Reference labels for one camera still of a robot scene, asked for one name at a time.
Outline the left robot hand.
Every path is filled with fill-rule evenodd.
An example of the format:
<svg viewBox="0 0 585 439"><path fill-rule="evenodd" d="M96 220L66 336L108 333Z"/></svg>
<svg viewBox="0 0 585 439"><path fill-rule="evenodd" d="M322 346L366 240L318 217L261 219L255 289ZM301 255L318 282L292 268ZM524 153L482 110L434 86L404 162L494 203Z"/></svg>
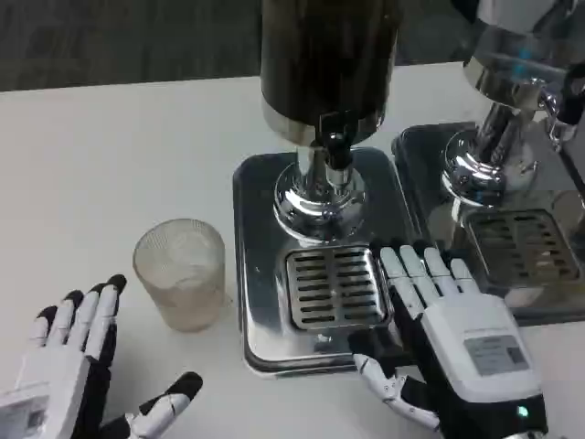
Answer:
<svg viewBox="0 0 585 439"><path fill-rule="evenodd" d="M110 421L103 419L127 279L115 274L88 292L42 309L15 386L1 395L4 438L160 438L203 387L194 371Z"/></svg>

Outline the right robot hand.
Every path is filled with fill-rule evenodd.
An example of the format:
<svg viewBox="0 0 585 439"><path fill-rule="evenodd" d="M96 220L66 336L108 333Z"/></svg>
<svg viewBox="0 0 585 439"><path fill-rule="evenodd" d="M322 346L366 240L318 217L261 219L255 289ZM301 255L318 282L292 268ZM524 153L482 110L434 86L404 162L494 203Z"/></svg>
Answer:
<svg viewBox="0 0 585 439"><path fill-rule="evenodd" d="M505 301L426 242L374 242L393 321L348 343L395 413L445 438L545 438L542 380Z"/></svg>

